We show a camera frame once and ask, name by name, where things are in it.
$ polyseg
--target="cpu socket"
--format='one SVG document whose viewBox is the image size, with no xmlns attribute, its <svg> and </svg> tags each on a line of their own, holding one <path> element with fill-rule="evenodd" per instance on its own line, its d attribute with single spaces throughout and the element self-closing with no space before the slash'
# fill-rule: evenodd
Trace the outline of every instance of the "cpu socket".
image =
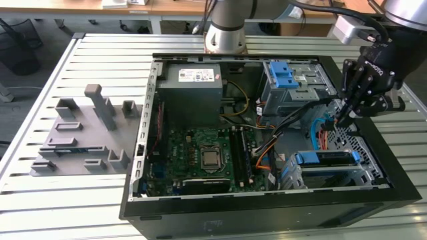
<svg viewBox="0 0 427 240">
<path fill-rule="evenodd" d="M 200 148 L 201 169 L 208 173 L 215 173 L 221 168 L 221 149 L 219 147 Z"/>
</svg>

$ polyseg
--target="slotted aluminum table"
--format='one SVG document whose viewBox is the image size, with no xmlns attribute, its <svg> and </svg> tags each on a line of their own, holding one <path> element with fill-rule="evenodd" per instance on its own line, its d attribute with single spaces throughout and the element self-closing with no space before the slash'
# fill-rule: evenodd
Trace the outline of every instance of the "slotted aluminum table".
<svg viewBox="0 0 427 240">
<path fill-rule="evenodd" d="M 251 54 L 332 56 L 339 67 L 346 58 L 359 56 L 356 45 L 320 37 L 251 36 L 247 48 Z M 57 117 L 53 106 L 59 98 L 73 97 L 77 104 L 92 104 L 84 89 L 87 84 L 100 84 L 112 104 L 123 100 L 144 104 L 152 53 L 203 53 L 203 39 L 87 34 L 71 40 L 0 161 L 1 240 L 143 239 L 131 224 L 119 220 L 124 174 L 32 177 L 28 172 Z M 402 92 L 406 111 L 376 117 L 374 122 L 424 199 L 347 228 L 242 235 L 242 239 L 427 239 L 426 107 L 406 86 Z"/>
</svg>

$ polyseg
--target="green motherboard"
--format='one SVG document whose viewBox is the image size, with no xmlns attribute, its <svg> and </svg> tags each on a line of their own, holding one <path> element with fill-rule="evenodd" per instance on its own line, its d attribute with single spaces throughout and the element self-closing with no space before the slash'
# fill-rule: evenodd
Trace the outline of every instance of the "green motherboard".
<svg viewBox="0 0 427 240">
<path fill-rule="evenodd" d="M 160 178 L 153 182 L 160 196 L 179 195 L 180 181 L 188 179 L 229 179 L 228 192 L 263 191 L 264 175 L 252 174 L 250 184 L 235 181 L 236 160 L 232 154 L 228 128 L 195 128 L 171 130 L 167 142 L 167 162 L 155 163 L 155 172 L 163 171 Z M 246 138 L 247 152 L 256 147 L 255 132 L 252 129 L 242 131 Z"/>
</svg>

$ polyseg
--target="ram slot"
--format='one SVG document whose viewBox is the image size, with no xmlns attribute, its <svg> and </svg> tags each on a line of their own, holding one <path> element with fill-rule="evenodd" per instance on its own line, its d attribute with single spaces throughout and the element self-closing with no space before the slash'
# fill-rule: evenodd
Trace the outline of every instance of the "ram slot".
<svg viewBox="0 0 427 240">
<path fill-rule="evenodd" d="M 242 165 L 242 157 L 240 157 L 240 142 L 239 142 L 239 133 L 236 129 L 232 127 L 228 131 L 229 138 L 229 148 L 231 148 L 231 160 L 232 160 L 232 170 L 233 170 L 233 181 L 235 185 L 243 187 L 244 186 L 244 169 Z"/>
<path fill-rule="evenodd" d="M 252 169 L 251 169 L 251 156 L 248 152 L 248 140 L 246 136 L 246 131 L 243 130 L 243 127 L 240 128 L 240 137 L 242 137 L 242 150 L 243 150 L 243 167 L 246 170 L 246 175 L 244 175 L 244 182 L 247 184 L 252 184 Z"/>
</svg>

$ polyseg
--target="power supply label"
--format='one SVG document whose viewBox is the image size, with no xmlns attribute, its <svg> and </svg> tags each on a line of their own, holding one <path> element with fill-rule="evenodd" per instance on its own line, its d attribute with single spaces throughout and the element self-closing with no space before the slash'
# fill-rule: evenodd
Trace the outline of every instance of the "power supply label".
<svg viewBox="0 0 427 240">
<path fill-rule="evenodd" d="M 213 82 L 213 69 L 179 70 L 179 82 Z"/>
</svg>

